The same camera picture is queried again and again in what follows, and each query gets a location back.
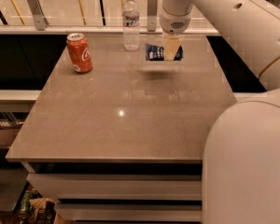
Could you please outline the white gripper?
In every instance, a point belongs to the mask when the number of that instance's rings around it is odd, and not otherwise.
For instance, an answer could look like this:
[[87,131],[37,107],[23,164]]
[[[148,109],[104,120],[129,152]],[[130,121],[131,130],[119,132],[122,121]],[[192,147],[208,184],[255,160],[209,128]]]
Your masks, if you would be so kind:
[[[192,7],[185,15],[172,15],[163,7],[160,12],[160,26],[167,34],[182,34],[188,27],[192,17]],[[178,35],[165,35],[163,37],[164,60],[172,61],[181,46],[182,40]]]

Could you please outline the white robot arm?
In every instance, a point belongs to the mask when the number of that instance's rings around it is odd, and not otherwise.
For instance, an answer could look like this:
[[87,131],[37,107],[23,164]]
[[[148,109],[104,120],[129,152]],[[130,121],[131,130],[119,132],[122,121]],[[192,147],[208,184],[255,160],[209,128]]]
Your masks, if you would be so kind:
[[162,0],[160,23],[198,8],[266,91],[224,111],[203,152],[203,224],[280,224],[280,8],[265,0]]

